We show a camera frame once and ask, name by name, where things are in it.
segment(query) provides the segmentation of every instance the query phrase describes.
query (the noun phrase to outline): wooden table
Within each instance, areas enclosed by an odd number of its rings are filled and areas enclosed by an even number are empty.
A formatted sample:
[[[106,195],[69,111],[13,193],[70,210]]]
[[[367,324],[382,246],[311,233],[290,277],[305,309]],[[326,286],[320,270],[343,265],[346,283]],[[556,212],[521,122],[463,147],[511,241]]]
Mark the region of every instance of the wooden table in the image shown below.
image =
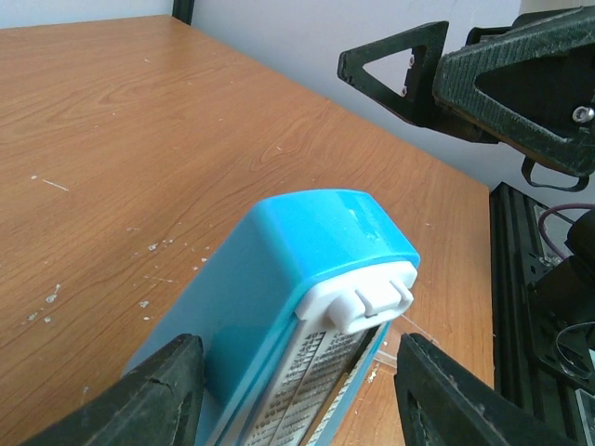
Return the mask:
[[[422,255],[408,318],[491,383],[485,186],[169,17],[0,32],[3,444],[116,381],[252,203],[310,188],[377,197]],[[398,444],[376,374],[335,444]]]

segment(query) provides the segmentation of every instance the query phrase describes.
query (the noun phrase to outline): black metal frame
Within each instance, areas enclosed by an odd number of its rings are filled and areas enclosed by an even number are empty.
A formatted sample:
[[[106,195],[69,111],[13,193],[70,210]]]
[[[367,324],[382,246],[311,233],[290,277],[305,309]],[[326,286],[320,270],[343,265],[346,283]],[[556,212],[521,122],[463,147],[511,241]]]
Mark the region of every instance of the black metal frame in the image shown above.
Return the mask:
[[[192,23],[193,12],[194,0],[174,0],[174,8],[171,15],[176,19],[190,25]]]
[[[490,196],[496,392],[586,446],[575,389],[590,383],[561,374],[555,357],[548,360],[551,352],[542,348],[551,343],[536,336],[556,330],[556,321],[530,305],[531,284],[551,270],[543,264],[536,205],[541,204],[506,184]]]

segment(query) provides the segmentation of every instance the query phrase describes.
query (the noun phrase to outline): screw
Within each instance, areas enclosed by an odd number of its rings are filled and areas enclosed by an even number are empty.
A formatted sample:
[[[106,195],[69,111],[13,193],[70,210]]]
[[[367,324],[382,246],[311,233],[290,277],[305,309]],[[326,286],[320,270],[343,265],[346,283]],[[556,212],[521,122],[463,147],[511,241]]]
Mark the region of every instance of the screw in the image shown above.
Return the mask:
[[[595,118],[595,110],[591,109],[590,107],[585,107],[581,105],[580,107],[576,107],[575,111],[573,111],[573,121],[578,124],[586,124],[589,123]]]

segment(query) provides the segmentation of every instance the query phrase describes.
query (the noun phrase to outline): white plastic tab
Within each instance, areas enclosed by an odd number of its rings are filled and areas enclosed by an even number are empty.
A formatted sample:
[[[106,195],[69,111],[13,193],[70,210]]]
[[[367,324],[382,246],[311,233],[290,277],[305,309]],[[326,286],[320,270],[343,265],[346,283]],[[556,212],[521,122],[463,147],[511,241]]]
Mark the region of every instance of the white plastic tab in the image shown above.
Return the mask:
[[[405,313],[413,303],[407,288],[416,277],[407,261],[355,269],[314,285],[296,314],[304,321],[326,313],[341,333],[350,335]]]

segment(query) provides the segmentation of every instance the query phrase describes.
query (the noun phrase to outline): cable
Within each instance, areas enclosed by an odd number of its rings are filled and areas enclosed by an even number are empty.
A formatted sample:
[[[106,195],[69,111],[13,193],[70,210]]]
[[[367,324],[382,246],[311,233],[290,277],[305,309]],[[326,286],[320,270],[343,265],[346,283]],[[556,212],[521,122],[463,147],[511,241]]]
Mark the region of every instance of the cable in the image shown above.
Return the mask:
[[[573,361],[571,361],[562,352],[562,349],[560,348],[560,337],[562,335],[564,335],[565,333],[570,332],[571,330],[574,330],[576,328],[588,327],[590,325],[595,325],[595,321],[581,322],[581,323],[576,323],[574,325],[569,325],[566,328],[564,328],[563,330],[560,330],[558,332],[558,334],[556,335],[556,341],[555,341],[556,349],[558,349],[558,353],[560,354],[560,356],[562,357],[562,359],[564,361],[566,361],[567,365],[569,366],[568,368],[573,369],[573,373],[576,374],[576,376],[578,376],[579,378],[582,378],[582,379],[588,379],[591,376],[591,372],[588,372],[587,374],[582,374],[582,375],[580,374],[580,372],[578,372],[578,366],[576,366],[575,363]]]
[[[544,211],[543,214],[537,220],[537,227],[539,228],[539,234],[541,238],[549,246],[556,256],[564,260],[568,255],[562,252],[562,249],[554,243],[551,238],[548,236],[546,231],[546,218],[558,211],[567,211],[570,209],[595,209],[595,204],[592,203],[568,203],[568,204],[559,204],[557,206],[552,206],[550,209]]]

